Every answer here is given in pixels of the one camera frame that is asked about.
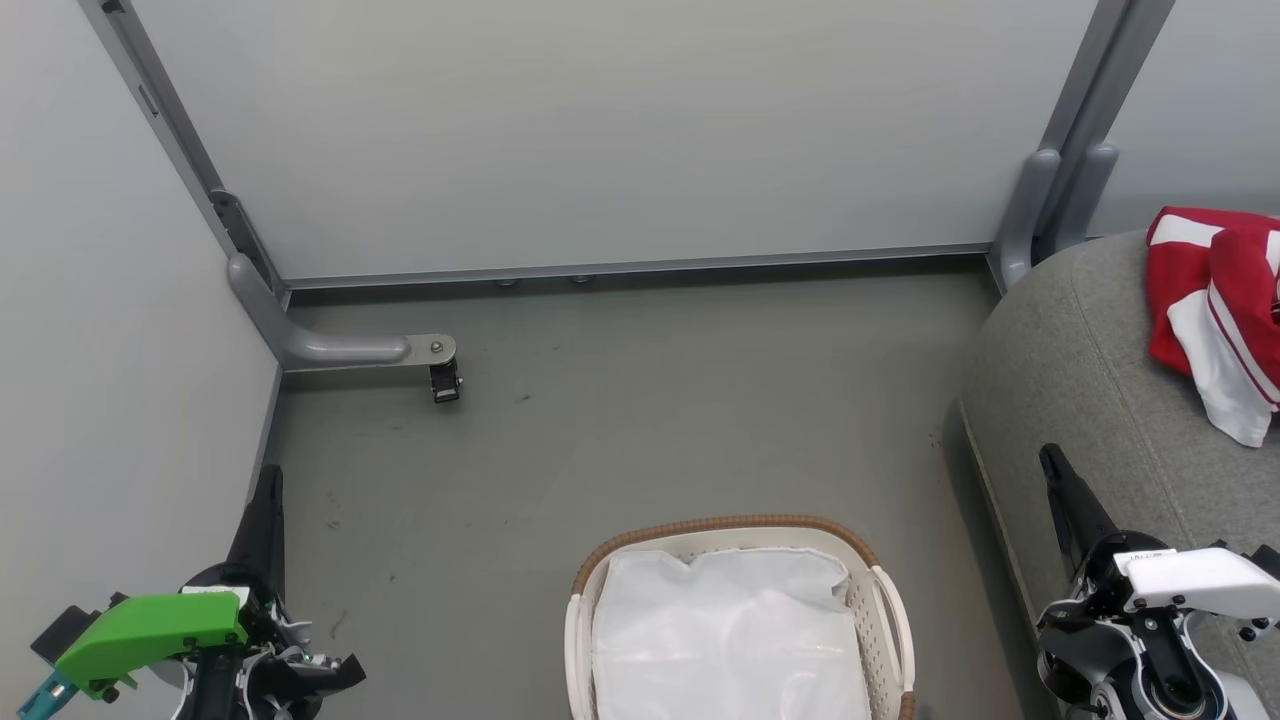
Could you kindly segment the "grey partition bottom rail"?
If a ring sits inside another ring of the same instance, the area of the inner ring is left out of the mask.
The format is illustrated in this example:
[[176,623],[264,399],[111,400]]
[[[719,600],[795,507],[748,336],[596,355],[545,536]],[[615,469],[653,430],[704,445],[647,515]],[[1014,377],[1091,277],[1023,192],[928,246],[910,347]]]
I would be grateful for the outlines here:
[[694,258],[659,261],[598,263],[558,266],[525,266],[490,270],[415,272],[366,275],[329,275],[285,281],[291,291],[376,288],[422,284],[449,284],[498,281],[531,281],[577,275],[617,275],[635,273],[703,272],[759,266],[863,263],[913,258],[972,256],[988,252],[993,245],[936,243],[900,249],[855,249],[824,252],[783,252],[733,258]]

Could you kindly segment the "long grey partition foot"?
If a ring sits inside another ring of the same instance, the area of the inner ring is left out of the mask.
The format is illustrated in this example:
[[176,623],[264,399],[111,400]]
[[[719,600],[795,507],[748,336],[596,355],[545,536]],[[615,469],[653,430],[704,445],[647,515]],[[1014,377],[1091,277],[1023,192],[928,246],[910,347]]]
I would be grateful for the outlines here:
[[227,281],[285,372],[383,366],[457,370],[457,343],[448,334],[324,333],[294,323],[243,254],[228,259]]

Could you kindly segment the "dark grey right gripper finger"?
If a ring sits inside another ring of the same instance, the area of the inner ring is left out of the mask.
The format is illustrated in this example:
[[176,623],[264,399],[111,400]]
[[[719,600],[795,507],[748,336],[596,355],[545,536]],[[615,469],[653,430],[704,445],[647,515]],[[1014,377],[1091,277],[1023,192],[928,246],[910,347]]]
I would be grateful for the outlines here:
[[1115,536],[1117,527],[1059,445],[1043,445],[1038,459],[1059,551],[1074,577],[1094,546]]

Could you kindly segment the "grey fabric sofa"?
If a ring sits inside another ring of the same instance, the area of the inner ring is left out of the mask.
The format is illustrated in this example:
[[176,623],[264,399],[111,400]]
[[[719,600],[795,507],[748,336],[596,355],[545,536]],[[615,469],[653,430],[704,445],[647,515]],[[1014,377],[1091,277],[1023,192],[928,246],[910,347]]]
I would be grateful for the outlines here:
[[1280,551],[1280,420],[1261,448],[1212,427],[1192,380],[1149,355],[1146,234],[1043,260],[980,328],[959,411],[1028,629],[1066,597],[1038,452],[1057,445],[1128,530],[1180,550]]

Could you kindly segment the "grey partition post with bracket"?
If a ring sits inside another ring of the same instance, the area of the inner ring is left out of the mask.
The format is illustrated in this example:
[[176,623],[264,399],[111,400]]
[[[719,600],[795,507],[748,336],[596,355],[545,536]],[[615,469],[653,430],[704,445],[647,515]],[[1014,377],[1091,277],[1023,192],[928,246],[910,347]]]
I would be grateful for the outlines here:
[[242,201],[204,146],[132,0],[77,0],[225,255],[242,254],[275,300],[289,291]]

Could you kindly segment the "grey upright partition foot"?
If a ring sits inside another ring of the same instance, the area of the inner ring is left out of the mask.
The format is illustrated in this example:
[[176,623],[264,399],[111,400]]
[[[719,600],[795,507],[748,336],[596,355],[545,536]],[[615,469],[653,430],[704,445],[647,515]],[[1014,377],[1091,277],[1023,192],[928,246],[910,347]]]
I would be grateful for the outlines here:
[[1055,149],[1032,152],[1021,165],[993,242],[987,254],[1001,295],[1032,268],[1036,227],[1059,172],[1061,158]]
[[1084,152],[1059,204],[1057,219],[1044,234],[1050,255],[1088,240],[1088,228],[1119,155],[1111,143],[1096,143]]

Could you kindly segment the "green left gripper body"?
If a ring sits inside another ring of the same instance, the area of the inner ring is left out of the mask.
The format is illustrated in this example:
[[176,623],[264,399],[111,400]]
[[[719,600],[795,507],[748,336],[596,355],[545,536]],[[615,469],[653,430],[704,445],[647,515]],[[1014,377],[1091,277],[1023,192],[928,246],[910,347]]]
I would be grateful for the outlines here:
[[73,653],[55,667],[77,689],[102,698],[132,673],[169,659],[193,659],[207,650],[279,643],[288,618],[284,600],[255,571],[214,565],[175,592],[134,594],[104,615],[120,643],[118,664],[74,664]]

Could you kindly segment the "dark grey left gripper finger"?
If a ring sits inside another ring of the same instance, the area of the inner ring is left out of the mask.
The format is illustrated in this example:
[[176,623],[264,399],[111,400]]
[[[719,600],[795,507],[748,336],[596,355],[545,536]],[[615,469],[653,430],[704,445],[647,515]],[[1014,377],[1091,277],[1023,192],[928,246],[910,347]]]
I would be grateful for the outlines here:
[[228,553],[228,562],[255,571],[270,591],[285,588],[283,501],[283,470],[262,466]]

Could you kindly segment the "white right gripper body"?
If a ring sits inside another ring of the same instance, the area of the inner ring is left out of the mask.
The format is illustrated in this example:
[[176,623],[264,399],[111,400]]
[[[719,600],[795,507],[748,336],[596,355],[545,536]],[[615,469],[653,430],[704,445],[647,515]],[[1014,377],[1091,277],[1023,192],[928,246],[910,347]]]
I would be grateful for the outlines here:
[[1221,583],[1211,560],[1208,547],[1116,552],[1096,564],[1085,587],[1107,593],[1111,612],[1176,609],[1247,621],[1280,619],[1280,583]]

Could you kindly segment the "white cloth in basket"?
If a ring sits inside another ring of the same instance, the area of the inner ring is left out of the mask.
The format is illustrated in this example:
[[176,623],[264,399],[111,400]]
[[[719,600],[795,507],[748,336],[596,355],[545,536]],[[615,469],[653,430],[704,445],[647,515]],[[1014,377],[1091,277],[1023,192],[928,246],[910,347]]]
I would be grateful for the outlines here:
[[870,720],[849,570],[814,550],[628,551],[591,620],[598,720]]

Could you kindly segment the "red white garment thin stripes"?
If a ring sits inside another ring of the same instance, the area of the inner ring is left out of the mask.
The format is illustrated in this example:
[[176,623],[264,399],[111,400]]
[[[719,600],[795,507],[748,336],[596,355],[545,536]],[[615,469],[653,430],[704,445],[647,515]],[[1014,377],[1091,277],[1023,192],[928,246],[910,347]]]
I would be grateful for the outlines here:
[[[1274,315],[1280,322],[1280,302],[1274,305]],[[1217,288],[1211,286],[1174,304],[1167,316],[1187,351],[1189,377],[1210,423],[1239,445],[1261,447],[1280,413],[1280,387],[1245,351]]]

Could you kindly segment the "cream laundry basket brown rim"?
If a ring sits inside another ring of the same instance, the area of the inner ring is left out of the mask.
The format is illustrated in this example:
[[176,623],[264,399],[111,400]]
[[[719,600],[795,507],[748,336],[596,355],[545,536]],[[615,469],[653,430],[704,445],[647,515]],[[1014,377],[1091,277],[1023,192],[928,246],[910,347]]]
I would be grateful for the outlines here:
[[872,547],[829,519],[765,514],[701,518],[648,527],[599,544],[576,573],[564,615],[564,682],[572,720],[599,720],[591,670],[591,624],[612,556],[664,551],[685,561],[727,550],[813,550],[847,570],[844,598],[852,610],[872,720],[918,720],[916,660],[906,609]]

